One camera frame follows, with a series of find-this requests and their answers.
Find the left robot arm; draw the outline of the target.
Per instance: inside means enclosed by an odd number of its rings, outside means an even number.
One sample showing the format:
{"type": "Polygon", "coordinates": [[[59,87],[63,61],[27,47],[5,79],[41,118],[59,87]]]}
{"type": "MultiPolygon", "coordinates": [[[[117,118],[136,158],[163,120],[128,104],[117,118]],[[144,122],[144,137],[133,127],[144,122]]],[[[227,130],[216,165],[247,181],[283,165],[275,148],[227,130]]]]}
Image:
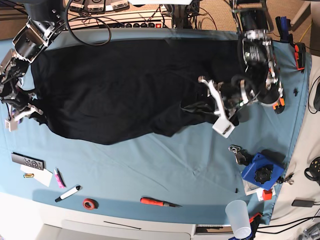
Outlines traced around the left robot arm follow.
{"type": "Polygon", "coordinates": [[[241,106],[258,102],[276,114],[285,109],[284,89],[274,53],[272,18],[265,0],[228,0],[236,25],[237,56],[242,73],[231,79],[239,89],[241,106]]]}

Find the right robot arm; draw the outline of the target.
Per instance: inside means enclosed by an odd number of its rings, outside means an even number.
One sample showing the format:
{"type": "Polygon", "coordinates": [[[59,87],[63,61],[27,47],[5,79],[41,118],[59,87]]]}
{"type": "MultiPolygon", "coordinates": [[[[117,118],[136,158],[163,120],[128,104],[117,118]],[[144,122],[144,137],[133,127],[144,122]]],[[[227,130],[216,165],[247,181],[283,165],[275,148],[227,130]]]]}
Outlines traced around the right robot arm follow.
{"type": "Polygon", "coordinates": [[[34,90],[23,90],[18,81],[29,66],[63,31],[64,0],[8,0],[10,7],[23,7],[27,22],[15,38],[11,48],[0,63],[0,100],[23,116],[43,112],[32,105],[34,90]]]}

